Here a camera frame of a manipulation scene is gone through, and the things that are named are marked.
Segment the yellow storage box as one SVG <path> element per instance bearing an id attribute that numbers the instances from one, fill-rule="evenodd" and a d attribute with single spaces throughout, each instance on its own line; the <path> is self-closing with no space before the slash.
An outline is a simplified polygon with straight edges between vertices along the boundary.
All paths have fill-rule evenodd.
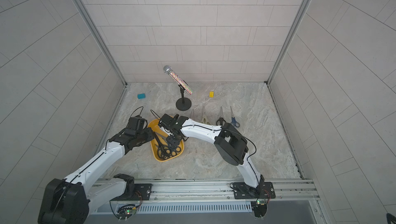
<path id="1" fill-rule="evenodd" d="M 165 138 L 163 138 L 163 140 L 164 140 L 163 143 L 167 143 L 167 142 L 166 142 L 166 138 L 168 137 L 168 134 L 165 133 L 163 130 L 161 130 L 161 128 L 158 126 L 158 123 L 159 123 L 159 120 L 153 120 L 153 121 L 151 121 L 151 122 L 148 124 L 148 127 L 152 128 L 152 131 L 153 131 L 153 132 L 157 132 L 157 133 L 163 135 L 163 136 L 165 137 Z M 158 160 L 157 155 L 155 155 L 156 152 L 157 152 L 157 148 L 155 147 L 155 143 L 156 143 L 156 141 L 155 141 L 155 138 L 154 138 L 153 140 L 151 140 L 151 148 L 152 148 L 153 156 L 155 157 L 155 159 L 156 159 L 158 162 L 166 162 L 166 161 L 171 160 L 171 159 L 166 160 L 166 161 L 159 161 L 159 160 Z M 181 151 L 181 153 L 179 154 L 179 155 L 181 155 L 181 154 L 184 152 L 184 149 L 185 149 L 184 140 L 181 140 L 179 146 L 182 148 L 182 151 Z"/>

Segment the large black scissors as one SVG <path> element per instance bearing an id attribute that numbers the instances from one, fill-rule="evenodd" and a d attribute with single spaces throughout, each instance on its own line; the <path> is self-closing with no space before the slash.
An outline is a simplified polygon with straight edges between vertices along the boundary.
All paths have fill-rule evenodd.
<path id="1" fill-rule="evenodd" d="M 156 141 L 155 147 L 157 148 L 157 152 L 155 155 L 157 155 L 159 161 L 166 161 L 172 159 L 173 157 L 176 157 L 181 153 L 180 146 L 173 146 L 168 145 L 167 143 L 163 143 L 163 138 L 165 138 L 163 135 L 154 132 L 154 138 Z"/>

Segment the cream handled scissors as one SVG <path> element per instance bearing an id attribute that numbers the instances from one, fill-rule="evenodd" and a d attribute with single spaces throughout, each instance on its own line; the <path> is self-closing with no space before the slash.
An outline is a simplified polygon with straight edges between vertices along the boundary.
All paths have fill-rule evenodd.
<path id="1" fill-rule="evenodd" d="M 206 124 L 206 125 L 210 125 L 210 121 L 206 115 L 206 110 L 205 110 L 205 106 L 202 107 L 202 119 L 201 119 L 201 123 Z"/>

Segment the black handled scissors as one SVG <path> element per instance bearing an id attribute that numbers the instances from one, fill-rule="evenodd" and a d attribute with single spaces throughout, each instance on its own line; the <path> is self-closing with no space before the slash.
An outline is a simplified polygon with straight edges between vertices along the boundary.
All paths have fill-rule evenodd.
<path id="1" fill-rule="evenodd" d="M 224 115 L 223 115 L 223 108 L 220 107 L 219 118 L 216 121 L 216 125 L 217 126 L 223 126 L 225 123 L 226 123 L 226 121 L 225 121 Z"/>

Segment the blue handled scissors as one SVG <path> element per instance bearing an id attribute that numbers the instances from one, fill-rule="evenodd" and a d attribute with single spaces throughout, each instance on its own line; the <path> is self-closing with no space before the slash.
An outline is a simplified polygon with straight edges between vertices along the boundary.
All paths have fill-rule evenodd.
<path id="1" fill-rule="evenodd" d="M 240 124 L 236 121 L 236 117 L 234 116 L 234 112 L 233 112 L 233 109 L 232 109 L 232 107 L 230 107 L 230 110 L 231 110 L 231 124 L 234 126 L 234 127 L 236 127 L 236 128 L 239 128 L 240 127 Z"/>

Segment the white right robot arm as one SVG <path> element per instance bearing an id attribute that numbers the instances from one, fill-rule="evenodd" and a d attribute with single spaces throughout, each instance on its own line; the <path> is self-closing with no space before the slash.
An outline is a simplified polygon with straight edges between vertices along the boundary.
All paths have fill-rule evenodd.
<path id="1" fill-rule="evenodd" d="M 185 116 L 165 114 L 158 126 L 168 134 L 166 141 L 171 145 L 179 145 L 181 140 L 190 137 L 213 144 L 223 160 L 238 168 L 245 185 L 254 189 L 259 187 L 262 175 L 250 159 L 248 140 L 233 125 L 212 126 Z"/>

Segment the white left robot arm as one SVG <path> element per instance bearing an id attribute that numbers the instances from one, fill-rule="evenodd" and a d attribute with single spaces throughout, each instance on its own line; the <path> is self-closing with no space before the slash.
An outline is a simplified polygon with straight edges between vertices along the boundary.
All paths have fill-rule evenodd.
<path id="1" fill-rule="evenodd" d="M 87 217 L 113 199 L 148 200 L 149 189 L 135 186 L 134 177 L 117 174 L 95 188 L 98 178 L 135 147 L 154 139 L 150 127 L 123 129 L 97 155 L 64 179 L 53 179 L 45 188 L 38 216 L 40 224 L 83 224 Z"/>

